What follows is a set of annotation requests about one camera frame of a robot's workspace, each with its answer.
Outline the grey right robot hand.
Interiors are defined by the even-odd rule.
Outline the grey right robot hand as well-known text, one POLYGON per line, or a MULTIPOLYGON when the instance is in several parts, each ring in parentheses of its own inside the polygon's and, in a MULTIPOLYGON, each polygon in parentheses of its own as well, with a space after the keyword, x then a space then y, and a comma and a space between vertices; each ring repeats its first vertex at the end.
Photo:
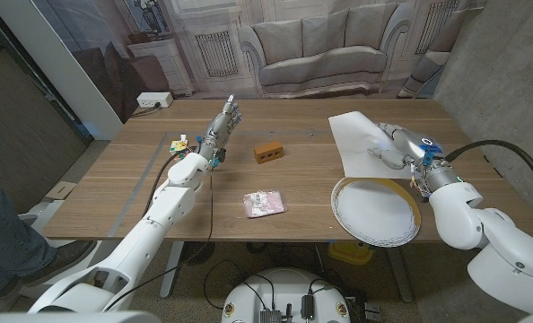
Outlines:
POLYGON ((428 197, 439 188, 461 182, 450 163, 445 161, 446 153, 430 136, 389 123, 379 123, 378 127, 395 148, 373 147, 368 153, 393 170, 409 167, 415 187, 423 196, 428 197))

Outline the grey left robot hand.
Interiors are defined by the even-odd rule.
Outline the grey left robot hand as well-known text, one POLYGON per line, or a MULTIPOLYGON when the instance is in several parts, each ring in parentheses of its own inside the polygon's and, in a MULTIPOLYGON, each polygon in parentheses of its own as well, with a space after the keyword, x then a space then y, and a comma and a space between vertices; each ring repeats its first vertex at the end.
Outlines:
POLYGON ((239 105, 234 96, 230 95, 222 111, 209 123, 197 153, 211 160, 228 143, 232 131, 240 122, 239 105))

